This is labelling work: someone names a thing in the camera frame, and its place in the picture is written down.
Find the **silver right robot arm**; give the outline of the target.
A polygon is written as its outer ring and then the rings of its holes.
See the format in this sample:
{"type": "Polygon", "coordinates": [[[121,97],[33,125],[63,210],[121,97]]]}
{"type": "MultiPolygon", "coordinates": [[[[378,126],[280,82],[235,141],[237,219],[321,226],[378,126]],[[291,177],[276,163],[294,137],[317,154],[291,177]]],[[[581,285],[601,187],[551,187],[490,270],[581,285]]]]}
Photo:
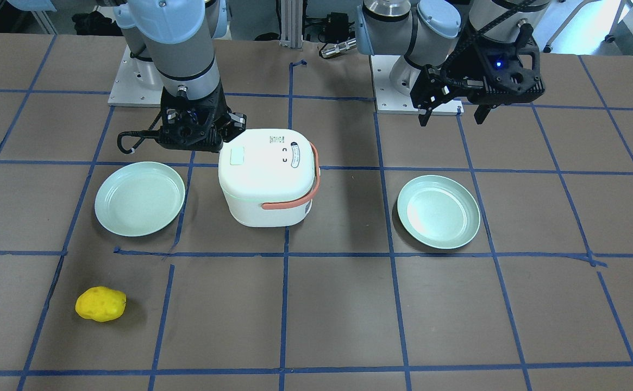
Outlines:
{"type": "Polygon", "coordinates": [[[150,139],[166,149],[218,153],[246,129],[246,116],[227,106],[215,59],[216,37],[227,31],[225,1],[12,1],[22,11],[86,7],[71,17],[77,33],[121,35],[130,58],[153,66],[162,84],[160,111],[149,129],[117,137],[150,139]]]}

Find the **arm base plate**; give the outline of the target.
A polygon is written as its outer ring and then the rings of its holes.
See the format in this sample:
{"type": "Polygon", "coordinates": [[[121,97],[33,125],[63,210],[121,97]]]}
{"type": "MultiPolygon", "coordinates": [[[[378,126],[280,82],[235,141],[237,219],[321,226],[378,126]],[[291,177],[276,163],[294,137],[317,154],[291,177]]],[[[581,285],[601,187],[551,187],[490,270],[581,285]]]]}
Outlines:
{"type": "Polygon", "coordinates": [[[152,62],[133,59],[125,48],[108,98],[110,106],[159,108],[163,83],[152,62]]]}
{"type": "Polygon", "coordinates": [[[417,115],[410,97],[419,70],[401,55],[371,55],[372,82],[379,114],[417,115]]]}

